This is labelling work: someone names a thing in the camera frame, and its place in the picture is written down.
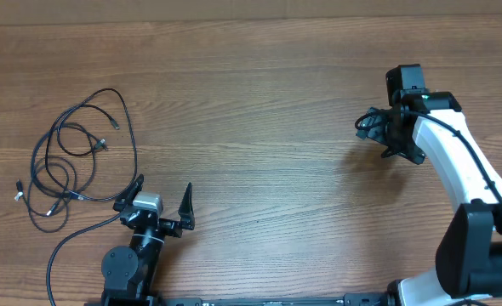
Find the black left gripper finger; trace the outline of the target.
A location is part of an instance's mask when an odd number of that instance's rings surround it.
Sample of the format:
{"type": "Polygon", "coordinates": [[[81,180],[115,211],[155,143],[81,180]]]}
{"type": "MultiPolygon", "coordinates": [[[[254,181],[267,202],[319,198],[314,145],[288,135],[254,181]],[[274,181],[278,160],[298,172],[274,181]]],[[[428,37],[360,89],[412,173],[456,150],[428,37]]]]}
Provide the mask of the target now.
{"type": "Polygon", "coordinates": [[[189,183],[186,187],[178,214],[180,215],[181,228],[184,230],[194,230],[195,216],[192,205],[192,183],[189,183]]]}
{"type": "Polygon", "coordinates": [[[132,202],[137,194],[142,191],[144,183],[144,175],[140,174],[119,196],[116,197],[113,203],[113,210],[121,212],[126,206],[132,206],[132,202]]]}

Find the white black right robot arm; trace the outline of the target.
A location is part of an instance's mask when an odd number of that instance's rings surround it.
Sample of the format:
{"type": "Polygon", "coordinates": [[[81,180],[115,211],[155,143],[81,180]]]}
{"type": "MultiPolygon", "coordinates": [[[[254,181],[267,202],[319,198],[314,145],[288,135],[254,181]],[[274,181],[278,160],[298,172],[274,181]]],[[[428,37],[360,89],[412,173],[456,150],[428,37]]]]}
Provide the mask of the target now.
{"type": "Polygon", "coordinates": [[[386,305],[482,305],[502,298],[502,178],[482,153],[449,92],[396,91],[389,109],[370,108],[357,137],[415,164],[429,160],[454,217],[434,266],[389,286],[386,305]]]}

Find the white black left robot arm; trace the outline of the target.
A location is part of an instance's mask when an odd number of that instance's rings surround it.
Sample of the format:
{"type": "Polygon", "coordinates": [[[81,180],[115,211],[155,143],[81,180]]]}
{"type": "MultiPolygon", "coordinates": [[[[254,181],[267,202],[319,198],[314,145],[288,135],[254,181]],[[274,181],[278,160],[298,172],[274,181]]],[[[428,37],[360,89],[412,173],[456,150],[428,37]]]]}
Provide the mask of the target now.
{"type": "Polygon", "coordinates": [[[192,184],[188,184],[180,203],[178,220],[162,217],[163,200],[159,194],[143,191],[140,175],[119,197],[113,208],[121,224],[133,231],[127,246],[116,246],[102,259],[104,289],[100,304],[164,305],[152,293],[161,250],[167,237],[180,238],[185,230],[195,229],[192,184]]]}

